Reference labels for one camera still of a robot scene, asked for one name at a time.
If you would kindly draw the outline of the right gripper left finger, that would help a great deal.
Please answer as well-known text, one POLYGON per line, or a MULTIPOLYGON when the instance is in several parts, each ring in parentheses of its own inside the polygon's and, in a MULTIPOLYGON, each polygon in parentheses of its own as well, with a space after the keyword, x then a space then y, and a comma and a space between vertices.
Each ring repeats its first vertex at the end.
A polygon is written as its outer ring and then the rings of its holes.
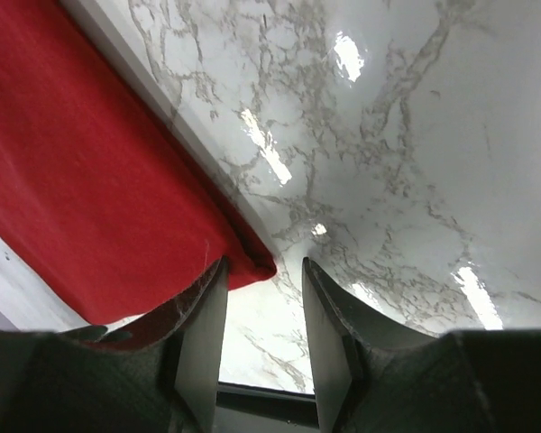
POLYGON ((227 282, 217 260, 116 330, 0 330, 0 432, 210 431, 227 282))

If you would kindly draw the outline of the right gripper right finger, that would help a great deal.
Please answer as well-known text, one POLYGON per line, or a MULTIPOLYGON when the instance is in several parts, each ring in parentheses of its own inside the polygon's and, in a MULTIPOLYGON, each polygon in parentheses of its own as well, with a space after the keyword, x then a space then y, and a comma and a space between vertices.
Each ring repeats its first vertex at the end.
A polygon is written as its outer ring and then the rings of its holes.
POLYGON ((541 432, 541 329, 438 337, 302 263, 316 409, 324 432, 541 432))

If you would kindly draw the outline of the red t-shirt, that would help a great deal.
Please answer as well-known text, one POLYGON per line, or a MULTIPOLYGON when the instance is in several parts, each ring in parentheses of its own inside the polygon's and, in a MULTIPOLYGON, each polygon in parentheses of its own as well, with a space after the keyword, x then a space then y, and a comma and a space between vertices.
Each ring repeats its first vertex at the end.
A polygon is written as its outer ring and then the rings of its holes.
POLYGON ((239 289, 271 252, 55 1, 0 1, 0 237, 83 319, 239 289))

